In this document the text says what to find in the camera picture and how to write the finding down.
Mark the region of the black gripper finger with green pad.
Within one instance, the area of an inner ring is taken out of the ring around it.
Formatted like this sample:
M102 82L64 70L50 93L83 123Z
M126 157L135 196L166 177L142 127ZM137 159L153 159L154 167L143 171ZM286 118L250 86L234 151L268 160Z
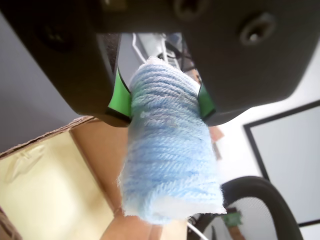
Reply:
M209 126L288 98L320 38L317 0L177 0L174 12L207 92L199 103Z
M121 36L98 33L109 0L3 0L0 10L50 82L79 115L113 127L130 119L111 107Z

